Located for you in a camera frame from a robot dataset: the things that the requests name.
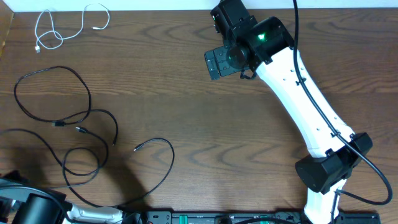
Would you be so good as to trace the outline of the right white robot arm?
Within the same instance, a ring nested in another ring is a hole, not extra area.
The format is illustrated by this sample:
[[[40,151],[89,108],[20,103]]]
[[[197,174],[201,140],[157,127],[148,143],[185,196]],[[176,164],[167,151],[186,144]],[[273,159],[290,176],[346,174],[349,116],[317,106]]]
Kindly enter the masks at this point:
[[[295,39],[276,17],[257,21],[248,14],[215,12],[223,46],[207,51],[210,77],[252,71],[276,94],[298,127],[308,156],[295,164],[307,186],[305,220],[336,223],[344,219],[338,201],[353,169],[372,148],[368,134],[356,134],[329,105],[307,72]]]

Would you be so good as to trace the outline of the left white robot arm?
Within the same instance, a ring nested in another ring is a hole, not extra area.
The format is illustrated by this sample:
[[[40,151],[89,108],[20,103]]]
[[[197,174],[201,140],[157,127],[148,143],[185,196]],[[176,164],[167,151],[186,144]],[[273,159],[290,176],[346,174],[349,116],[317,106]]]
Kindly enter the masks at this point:
[[[27,184],[16,170],[1,176],[1,223],[142,223],[139,212],[82,207],[66,195]]]

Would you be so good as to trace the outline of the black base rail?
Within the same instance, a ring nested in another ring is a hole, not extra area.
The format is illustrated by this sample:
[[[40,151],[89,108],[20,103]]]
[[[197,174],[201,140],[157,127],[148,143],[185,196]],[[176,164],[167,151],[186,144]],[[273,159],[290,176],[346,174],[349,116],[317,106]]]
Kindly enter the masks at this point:
[[[141,224],[237,224],[237,223],[297,223],[311,224],[302,212],[279,211],[274,213],[194,213],[150,211],[134,219]],[[344,213],[335,218],[336,224],[381,224],[376,213]]]

